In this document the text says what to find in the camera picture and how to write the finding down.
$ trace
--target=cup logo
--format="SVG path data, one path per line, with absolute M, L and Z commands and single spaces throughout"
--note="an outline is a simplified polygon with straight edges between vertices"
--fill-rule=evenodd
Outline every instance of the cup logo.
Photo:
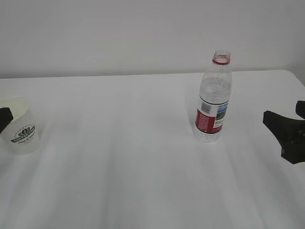
M 14 139 L 11 140 L 11 142 L 17 144 L 26 144 L 32 140 L 34 134 L 35 134 L 35 125 L 31 125 L 31 124 L 25 125 L 15 133 Z

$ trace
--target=bottle neck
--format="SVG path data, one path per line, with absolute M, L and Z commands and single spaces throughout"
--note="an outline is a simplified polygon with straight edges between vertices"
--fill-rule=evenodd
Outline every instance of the bottle neck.
M 215 62 L 214 61 L 214 59 L 212 60 L 212 63 L 214 64 L 214 65 L 217 65 L 217 66 L 220 66 L 220 67 L 226 67 L 226 66 L 229 66 L 229 64 L 230 64 L 230 62 L 228 62 L 228 63 L 218 63 L 218 62 Z
M 228 65 L 231 60 L 231 54 L 226 50 L 217 50 L 213 57 L 213 63 L 217 65 Z

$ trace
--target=white paper cup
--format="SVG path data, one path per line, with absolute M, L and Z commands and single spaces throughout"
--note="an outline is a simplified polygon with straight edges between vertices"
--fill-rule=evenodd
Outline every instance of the white paper cup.
M 27 101 L 22 97 L 2 98 L 0 108 L 2 107 L 9 107 L 14 119 L 0 137 L 16 154 L 34 152 L 39 147 L 39 138 Z

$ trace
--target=bottle label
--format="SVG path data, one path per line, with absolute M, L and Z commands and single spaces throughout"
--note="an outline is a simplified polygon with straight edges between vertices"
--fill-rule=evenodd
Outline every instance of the bottle label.
M 196 127 L 207 134 L 221 131 L 227 107 L 228 101 L 223 104 L 211 104 L 199 97 Z

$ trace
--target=white table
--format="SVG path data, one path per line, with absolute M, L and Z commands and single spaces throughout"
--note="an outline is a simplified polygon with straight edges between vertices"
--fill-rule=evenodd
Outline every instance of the white table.
M 221 138 L 192 134 L 202 74 L 1 79 L 40 128 L 0 152 L 0 229 L 304 229 L 305 163 L 263 125 L 305 87 L 287 71 L 235 72 Z

